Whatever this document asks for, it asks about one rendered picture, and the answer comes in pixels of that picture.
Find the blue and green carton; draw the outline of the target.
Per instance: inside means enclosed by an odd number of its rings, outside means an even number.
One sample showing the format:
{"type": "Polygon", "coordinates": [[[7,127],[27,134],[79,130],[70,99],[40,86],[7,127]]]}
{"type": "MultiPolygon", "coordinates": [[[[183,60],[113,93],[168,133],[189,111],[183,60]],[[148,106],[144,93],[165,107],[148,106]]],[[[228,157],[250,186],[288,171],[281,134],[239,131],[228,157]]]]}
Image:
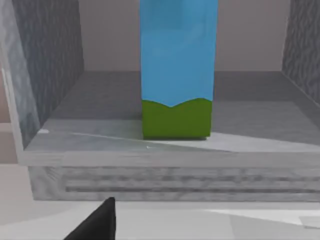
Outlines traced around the blue and green carton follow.
{"type": "Polygon", "coordinates": [[[142,134],[211,134],[219,0],[139,0],[142,134]]]}

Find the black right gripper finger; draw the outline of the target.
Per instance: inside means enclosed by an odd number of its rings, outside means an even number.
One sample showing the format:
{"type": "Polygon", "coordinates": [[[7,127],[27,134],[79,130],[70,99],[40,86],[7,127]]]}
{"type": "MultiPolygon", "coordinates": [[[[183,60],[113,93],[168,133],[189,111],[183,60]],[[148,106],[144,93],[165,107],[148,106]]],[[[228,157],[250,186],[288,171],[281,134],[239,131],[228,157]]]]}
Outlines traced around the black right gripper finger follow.
{"type": "Polygon", "coordinates": [[[116,199],[107,198],[63,240],[115,240],[116,199]]]}

